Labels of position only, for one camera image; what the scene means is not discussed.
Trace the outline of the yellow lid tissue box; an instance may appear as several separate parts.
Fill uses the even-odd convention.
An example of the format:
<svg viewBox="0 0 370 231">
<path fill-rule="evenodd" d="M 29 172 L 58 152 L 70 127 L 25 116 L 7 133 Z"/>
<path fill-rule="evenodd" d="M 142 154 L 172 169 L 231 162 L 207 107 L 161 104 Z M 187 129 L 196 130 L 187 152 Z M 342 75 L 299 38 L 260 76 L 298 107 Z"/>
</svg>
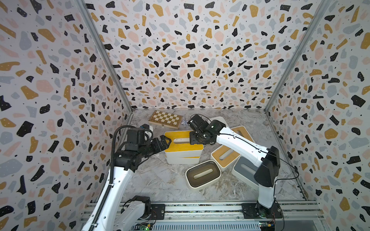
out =
<svg viewBox="0 0 370 231">
<path fill-rule="evenodd" d="M 204 150 L 202 144 L 190 144 L 190 131 L 168 131 L 165 136 L 172 141 L 165 150 L 166 157 L 200 158 Z"/>
<path fill-rule="evenodd" d="M 166 160 L 171 165 L 197 165 L 200 157 L 166 157 Z"/>
</svg>

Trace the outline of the light bamboo lid tissue box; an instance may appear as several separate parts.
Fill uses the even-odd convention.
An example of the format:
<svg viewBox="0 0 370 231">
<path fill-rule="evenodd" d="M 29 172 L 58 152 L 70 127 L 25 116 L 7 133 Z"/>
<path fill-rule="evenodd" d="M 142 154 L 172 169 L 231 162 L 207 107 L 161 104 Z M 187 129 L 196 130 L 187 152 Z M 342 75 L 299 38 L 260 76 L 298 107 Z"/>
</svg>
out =
<svg viewBox="0 0 370 231">
<path fill-rule="evenodd" d="M 254 142 L 254 139 L 252 138 L 252 136 L 249 134 L 249 132 L 247 131 L 247 129 L 244 126 L 234 127 L 234 128 L 232 128 L 232 130 L 235 133 L 237 133 L 238 135 L 246 138 L 247 140 L 249 140 L 251 142 Z"/>
</svg>

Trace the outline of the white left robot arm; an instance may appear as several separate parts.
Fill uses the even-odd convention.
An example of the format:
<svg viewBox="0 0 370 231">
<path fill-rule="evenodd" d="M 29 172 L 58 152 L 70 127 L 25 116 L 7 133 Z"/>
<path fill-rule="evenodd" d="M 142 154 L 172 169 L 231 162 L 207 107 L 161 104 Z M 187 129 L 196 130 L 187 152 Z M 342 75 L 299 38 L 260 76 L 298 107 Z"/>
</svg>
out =
<svg viewBox="0 0 370 231">
<path fill-rule="evenodd" d="M 108 180 L 82 230 L 129 231 L 134 225 L 154 219 L 156 216 L 153 215 L 151 201 L 147 196 L 134 196 L 123 207 L 119 205 L 138 167 L 152 155 L 168 149 L 171 143 L 171 139 L 164 135 L 151 139 L 146 134 L 124 142 L 113 155 L 114 165 Z"/>
</svg>

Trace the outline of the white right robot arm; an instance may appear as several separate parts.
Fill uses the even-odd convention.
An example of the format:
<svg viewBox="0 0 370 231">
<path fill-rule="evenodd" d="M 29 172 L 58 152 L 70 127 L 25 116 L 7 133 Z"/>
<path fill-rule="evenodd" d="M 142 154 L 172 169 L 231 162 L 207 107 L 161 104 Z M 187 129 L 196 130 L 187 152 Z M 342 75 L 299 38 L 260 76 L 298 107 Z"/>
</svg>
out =
<svg viewBox="0 0 370 231">
<path fill-rule="evenodd" d="M 193 130 L 190 132 L 191 145 L 219 143 L 239 153 L 257 167 L 253 173 L 259 192 L 255 213 L 265 218 L 270 215 L 275 202 L 275 180 L 280 169 L 278 149 L 274 146 L 266 148 L 249 141 L 223 122 L 207 122 L 200 114 L 194 114 L 187 124 Z"/>
</svg>

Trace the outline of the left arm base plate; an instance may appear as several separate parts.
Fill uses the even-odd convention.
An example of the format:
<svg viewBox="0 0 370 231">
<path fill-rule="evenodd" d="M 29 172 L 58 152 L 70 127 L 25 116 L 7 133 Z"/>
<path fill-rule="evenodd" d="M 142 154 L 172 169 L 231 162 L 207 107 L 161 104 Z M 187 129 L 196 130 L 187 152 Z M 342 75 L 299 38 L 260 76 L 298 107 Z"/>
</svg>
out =
<svg viewBox="0 0 370 231">
<path fill-rule="evenodd" d="M 139 220 L 164 220 L 165 214 L 165 204 L 151 204 L 144 203 L 141 201 L 132 201 L 128 204 L 124 204 L 121 209 L 122 215 L 129 215 L 135 212 L 135 215 L 140 215 L 137 217 Z"/>
</svg>

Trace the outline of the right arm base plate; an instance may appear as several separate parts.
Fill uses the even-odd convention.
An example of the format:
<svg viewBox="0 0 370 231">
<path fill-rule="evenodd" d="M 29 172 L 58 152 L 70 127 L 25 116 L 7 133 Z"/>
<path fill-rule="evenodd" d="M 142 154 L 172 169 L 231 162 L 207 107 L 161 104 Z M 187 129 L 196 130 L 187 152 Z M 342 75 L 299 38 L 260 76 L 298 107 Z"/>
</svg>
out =
<svg viewBox="0 0 370 231">
<path fill-rule="evenodd" d="M 283 218 L 282 210 L 278 203 L 274 202 L 271 208 L 265 208 L 256 203 L 243 203 L 241 204 L 242 213 L 245 219 L 257 219 L 257 218 Z"/>
</svg>

